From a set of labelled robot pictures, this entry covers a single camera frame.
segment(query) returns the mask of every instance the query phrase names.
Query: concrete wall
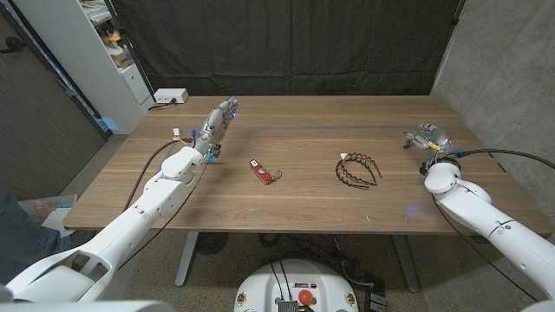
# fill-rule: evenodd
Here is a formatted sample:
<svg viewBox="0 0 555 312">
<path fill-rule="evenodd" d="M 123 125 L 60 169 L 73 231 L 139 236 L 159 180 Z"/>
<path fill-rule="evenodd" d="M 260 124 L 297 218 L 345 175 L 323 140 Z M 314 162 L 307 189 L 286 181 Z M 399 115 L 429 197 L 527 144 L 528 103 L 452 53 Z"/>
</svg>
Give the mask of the concrete wall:
<svg viewBox="0 0 555 312">
<path fill-rule="evenodd" d="M 467 0 L 432 95 L 445 98 L 485 146 L 554 162 L 555 1 Z M 518 156 L 495 157 L 555 225 L 555 170 Z M 409 242 L 430 311 L 519 311 L 532 303 L 460 237 Z M 491 245 L 478 248 L 545 298 Z"/>
<path fill-rule="evenodd" d="M 432 95 L 485 146 L 555 162 L 555 2 L 467 1 Z M 495 157 L 555 224 L 555 170 Z"/>
</svg>

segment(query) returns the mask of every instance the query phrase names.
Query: wooden tabletop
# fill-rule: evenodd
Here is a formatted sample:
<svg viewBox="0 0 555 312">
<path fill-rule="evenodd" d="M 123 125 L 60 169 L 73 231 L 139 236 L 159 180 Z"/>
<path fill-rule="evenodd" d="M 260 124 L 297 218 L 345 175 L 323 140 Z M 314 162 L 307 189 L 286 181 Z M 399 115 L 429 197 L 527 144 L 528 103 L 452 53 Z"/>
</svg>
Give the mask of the wooden tabletop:
<svg viewBox="0 0 555 312">
<path fill-rule="evenodd" d="M 64 219 L 69 229 L 100 229 L 121 213 L 150 155 L 172 139 L 174 127 L 197 129 L 224 97 L 190 97 L 184 105 L 151 111 Z M 403 131 L 421 123 L 447 131 L 456 148 L 484 146 L 441 98 L 430 96 L 239 96 L 238 116 L 198 187 L 169 229 L 188 231 L 454 234 L 419 174 L 428 151 L 404 149 Z M 173 151 L 182 146 L 175 145 Z M 340 153 L 365 153 L 383 179 L 368 191 L 336 177 Z M 162 152 L 135 195 L 152 177 Z M 264 185 L 256 159 L 280 180 Z M 487 154 L 460 160 L 462 178 L 489 192 L 493 204 L 538 234 L 552 227 Z M 360 165 L 348 169 L 362 174 Z M 154 225 L 160 228 L 171 216 Z M 470 231 L 460 227 L 465 233 Z"/>
</svg>

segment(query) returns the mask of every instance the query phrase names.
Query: blue jeans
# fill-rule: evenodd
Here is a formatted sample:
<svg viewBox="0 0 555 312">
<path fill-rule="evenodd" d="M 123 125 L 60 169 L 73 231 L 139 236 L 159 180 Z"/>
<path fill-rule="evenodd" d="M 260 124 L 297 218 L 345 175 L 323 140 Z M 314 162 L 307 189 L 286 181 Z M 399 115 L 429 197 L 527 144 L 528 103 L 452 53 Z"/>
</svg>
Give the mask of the blue jeans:
<svg viewBox="0 0 555 312">
<path fill-rule="evenodd" d="M 34 224 L 27 212 L 0 188 L 0 283 L 6 284 L 31 264 L 69 249 L 69 237 Z"/>
</svg>

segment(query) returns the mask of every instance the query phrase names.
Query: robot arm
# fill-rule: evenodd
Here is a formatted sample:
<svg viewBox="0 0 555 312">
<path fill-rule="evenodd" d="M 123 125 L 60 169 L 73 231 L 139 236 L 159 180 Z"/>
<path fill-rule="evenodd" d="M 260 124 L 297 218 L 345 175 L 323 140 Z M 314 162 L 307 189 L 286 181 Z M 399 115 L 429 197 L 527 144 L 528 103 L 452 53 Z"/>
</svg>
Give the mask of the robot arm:
<svg viewBox="0 0 555 312">
<path fill-rule="evenodd" d="M 14 297 L 32 302 L 92 302 L 102 298 L 114 274 L 151 226 L 185 203 L 198 182 L 193 168 L 204 166 L 212 151 L 219 154 L 219 142 L 237 106 L 238 101 L 231 97 L 212 110 L 194 148 L 186 146 L 166 159 L 161 170 L 147 181 L 140 198 L 92 240 L 43 259 L 10 281 L 6 287 Z M 78 256 L 88 257 L 80 271 L 66 266 Z"/>
<path fill-rule="evenodd" d="M 442 130 L 435 135 L 440 129 L 432 127 L 427 138 L 408 133 L 407 144 L 415 140 L 420 148 L 438 146 L 437 153 L 450 154 L 453 144 Z M 424 133 L 426 129 L 429 127 L 422 127 Z M 484 189 L 460 178 L 460 169 L 453 161 L 430 161 L 426 167 L 428 175 L 424 185 L 439 206 L 451 218 L 489 240 L 551 299 L 554 298 L 555 246 L 495 208 Z"/>
</svg>

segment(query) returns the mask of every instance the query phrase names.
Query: black cable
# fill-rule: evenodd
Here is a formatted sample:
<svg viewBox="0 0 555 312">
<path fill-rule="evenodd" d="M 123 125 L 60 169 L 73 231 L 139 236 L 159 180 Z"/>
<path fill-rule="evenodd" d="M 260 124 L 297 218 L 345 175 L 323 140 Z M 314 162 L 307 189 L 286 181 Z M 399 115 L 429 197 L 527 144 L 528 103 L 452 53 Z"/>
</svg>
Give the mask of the black cable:
<svg viewBox="0 0 555 312">
<path fill-rule="evenodd" d="M 271 266 L 271 271 L 274 272 L 274 276 L 276 277 L 277 286 L 279 286 L 279 294 L 281 294 L 281 300 L 283 300 L 284 292 L 281 290 L 281 283 L 279 282 L 278 275 L 276 274 L 276 271 L 274 270 L 274 266 L 271 264 L 271 262 L 270 262 L 270 266 Z"/>
<path fill-rule="evenodd" d="M 159 109 L 161 107 L 166 107 L 166 106 L 170 106 L 175 104 L 177 100 L 175 100 L 175 98 L 172 98 L 172 100 L 169 103 L 163 103 L 163 104 L 159 104 L 159 105 L 154 105 L 152 107 L 150 107 L 148 110 L 154 110 L 154 109 Z"/>
<path fill-rule="evenodd" d="M 493 264 L 491 261 L 489 261 L 488 258 L 486 258 L 486 256 L 484 256 L 479 250 L 476 249 L 476 247 L 474 247 L 474 245 L 472 243 L 470 243 L 467 238 L 462 235 L 462 233 L 460 233 L 459 230 L 457 230 L 457 228 L 451 223 L 451 221 L 449 221 L 449 219 L 447 218 L 447 216 L 445 215 L 445 212 L 443 212 L 443 210 L 441 209 L 441 207 L 437 204 L 437 202 L 435 201 L 435 197 L 434 195 L 432 195 L 432 200 L 434 201 L 435 207 L 437 207 L 437 209 L 440 211 L 441 215 L 445 218 L 445 220 L 449 223 L 449 225 L 451 225 L 451 227 L 453 228 L 453 230 L 455 230 L 457 233 L 459 233 L 459 235 L 462 237 L 462 239 L 464 239 L 465 243 L 467 243 L 470 247 L 472 247 L 472 249 L 474 251 L 476 251 L 476 253 L 478 255 L 480 255 L 480 257 L 482 259 L 484 259 L 486 262 L 489 263 L 489 265 L 491 265 L 495 270 L 497 270 L 504 278 L 507 279 L 507 281 L 511 282 L 511 284 L 513 284 L 516 288 L 520 289 L 520 291 L 522 291 L 523 293 L 525 293 L 527 296 L 529 296 L 530 298 L 532 298 L 535 302 L 538 302 L 539 300 L 536 299 L 536 297 L 532 296 L 529 292 L 527 292 L 526 290 L 524 290 L 522 287 L 520 287 L 517 283 L 515 283 L 509 276 L 507 276 L 505 273 L 503 273 L 501 270 L 499 270 L 495 264 Z"/>
<path fill-rule="evenodd" d="M 516 152 L 516 151 L 509 151 L 509 150 L 498 150 L 498 149 L 486 148 L 486 149 L 456 153 L 455 155 L 457 156 L 457 158 L 461 158 L 461 157 L 465 157 L 465 156 L 468 156 L 468 155 L 474 154 L 474 153 L 506 153 L 506 154 L 518 155 L 518 156 L 527 157 L 529 159 L 537 160 L 537 161 L 555 169 L 555 164 L 553 164 L 552 162 L 550 162 L 548 160 L 545 160 L 541 157 L 538 157 L 538 156 L 535 156 L 535 155 L 532 155 L 532 154 L 529 154 L 529 153 L 522 153 L 522 152 Z"/>
<path fill-rule="evenodd" d="M 289 281 L 287 281 L 287 275 L 285 275 L 284 264 L 279 259 L 279 265 L 281 265 L 281 271 L 284 273 L 285 283 L 287 284 L 287 291 L 289 291 L 289 301 L 293 301 L 293 296 L 291 295 L 291 289 L 289 288 Z"/>
<path fill-rule="evenodd" d="M 202 173 L 199 176 L 199 180 L 197 180 L 197 184 L 194 185 L 193 189 L 191 190 L 191 192 L 189 193 L 189 195 L 187 195 L 187 197 L 185 198 L 185 201 L 183 202 L 183 204 L 181 204 L 180 208 L 178 208 L 178 210 L 173 214 L 173 216 L 167 220 L 167 222 L 164 224 L 164 226 L 162 226 L 157 232 L 156 234 L 154 234 L 154 236 L 152 236 L 142 247 L 140 247 L 139 250 L 137 250 L 131 257 L 129 257 L 128 260 L 126 260 L 126 262 L 124 262 L 119 268 L 118 270 L 120 270 L 121 268 L 123 268 L 124 265 L 126 265 L 129 261 L 131 261 L 131 259 L 133 259 L 135 256 L 137 256 L 137 254 L 139 254 L 139 252 L 141 252 L 143 249 L 145 249 L 145 247 L 147 247 L 148 244 L 150 244 L 150 242 L 152 242 L 157 236 L 158 234 L 160 234 L 164 229 L 166 229 L 167 225 L 172 222 L 173 218 L 175 218 L 175 216 L 177 216 L 178 213 L 180 213 L 181 208 L 183 208 L 183 206 L 185 205 L 185 203 L 187 202 L 187 200 L 189 199 L 189 197 L 191 197 L 191 194 L 193 194 L 193 191 L 195 188 L 197 188 L 197 185 L 200 183 L 200 179 L 202 178 L 202 176 L 205 173 L 206 168 L 208 167 L 208 164 L 205 165 L 205 168 L 202 170 Z"/>
<path fill-rule="evenodd" d="M 189 142 L 190 143 L 191 139 L 184 139 L 185 142 Z M 153 161 L 154 157 L 156 157 L 156 155 L 158 155 L 160 152 L 162 152 L 162 150 L 168 146 L 171 146 L 173 143 L 179 142 L 178 140 L 172 140 L 167 142 L 166 144 L 164 144 L 163 146 L 161 146 L 159 149 L 156 150 L 156 152 L 153 153 L 152 156 L 150 156 L 150 158 L 148 159 L 147 163 L 145 164 L 145 166 L 142 168 L 142 172 L 140 172 L 139 178 L 137 179 L 137 182 L 135 182 L 135 186 L 133 187 L 133 190 L 131 191 L 131 194 L 129 194 L 129 198 L 127 198 L 127 202 L 125 203 L 125 206 L 123 207 L 123 211 L 126 211 L 127 208 L 129 208 L 129 205 L 131 204 L 131 199 L 133 199 L 133 196 L 135 195 L 135 192 L 137 191 L 137 187 L 139 187 L 140 181 L 142 180 L 143 176 L 145 175 L 145 172 L 147 171 L 148 166 L 150 166 L 150 163 Z"/>
<path fill-rule="evenodd" d="M 265 243 L 270 242 L 269 240 L 265 239 L 264 236 L 266 235 L 267 234 L 264 234 L 264 233 L 259 234 L 259 240 L 261 244 L 263 242 Z M 337 273 L 339 273 L 342 276 L 348 275 L 345 277 L 347 279 L 349 279 L 350 276 L 353 276 L 355 279 L 359 279 L 363 281 L 371 281 L 374 284 L 373 287 L 370 287 L 367 285 L 360 285 L 361 283 L 357 282 L 357 285 L 365 289 L 372 289 L 376 291 L 380 289 L 385 289 L 385 282 L 381 278 L 377 276 L 373 276 L 372 274 L 360 268 L 359 266 L 360 261 L 356 257 L 352 259 L 346 257 L 340 250 L 336 250 L 335 243 L 332 243 L 330 240 L 325 238 L 325 236 L 322 234 L 319 234 L 318 236 L 321 237 L 323 241 L 325 241 L 330 247 L 325 248 L 322 245 L 317 244 L 316 242 L 313 241 L 312 237 L 308 236 L 307 234 L 301 234 L 299 237 L 295 237 L 292 234 L 282 234 L 281 236 L 278 237 L 278 238 L 280 237 L 289 238 L 291 241 L 293 241 L 293 243 L 297 246 L 297 248 L 300 251 L 302 251 L 302 253 L 295 253 L 295 252 L 283 253 L 280 247 L 280 243 L 283 241 L 281 239 L 278 239 L 276 244 L 272 244 L 268 247 L 273 247 L 274 245 L 276 245 L 281 258 L 287 258 L 291 256 L 299 257 L 299 255 L 300 257 L 308 257 L 311 260 L 325 263 L 326 265 L 331 267 L 333 270 L 335 270 Z M 320 251 L 325 257 L 321 257 L 317 255 L 314 251 L 311 251 L 312 248 L 315 248 L 316 250 Z M 345 267 L 346 263 L 350 263 L 350 268 Z"/>
</svg>

